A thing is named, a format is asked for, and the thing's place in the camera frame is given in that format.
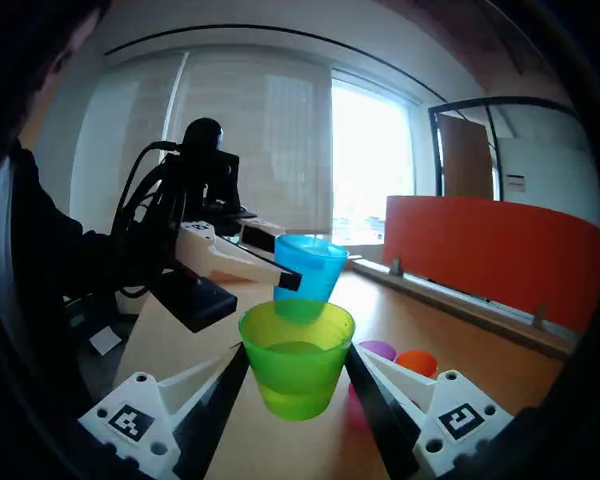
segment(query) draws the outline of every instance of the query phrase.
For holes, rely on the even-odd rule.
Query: orange partition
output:
[[[600,294],[600,229],[554,210],[464,197],[389,197],[382,261],[583,332]]]

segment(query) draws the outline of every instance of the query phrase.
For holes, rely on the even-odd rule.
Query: window blind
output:
[[[86,230],[108,233],[131,167],[142,149],[162,139],[182,52],[124,63],[100,78],[82,122],[71,177],[70,215]],[[131,192],[158,164],[149,152]]]
[[[269,52],[190,52],[167,140],[193,120],[224,130],[221,149],[240,157],[242,204],[289,232],[331,229],[331,76],[327,66]]]

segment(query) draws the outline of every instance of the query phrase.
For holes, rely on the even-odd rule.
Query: wooden door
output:
[[[438,128],[444,157],[444,195],[493,200],[491,155],[484,125],[441,114]]]

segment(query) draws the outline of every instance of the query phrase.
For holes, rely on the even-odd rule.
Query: orange plastic cup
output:
[[[395,359],[395,362],[400,366],[404,366],[417,374],[425,377],[435,378],[438,372],[438,360],[430,354],[422,350],[408,350],[402,352]]]

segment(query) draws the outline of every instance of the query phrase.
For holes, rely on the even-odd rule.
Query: table surface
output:
[[[272,288],[252,282],[222,286],[238,297],[238,310],[198,334],[164,315],[157,302],[147,304],[154,315],[138,320],[115,385],[140,370],[160,381],[239,342],[240,315],[270,300]],[[399,353],[427,350],[438,360],[438,371],[459,370],[511,414],[539,404],[562,368],[558,360],[353,272],[341,275],[330,301],[354,316],[355,342],[383,340]],[[371,434],[348,427],[348,385],[343,369],[323,414],[306,422],[288,422],[264,407],[249,370],[206,478],[387,478]]]

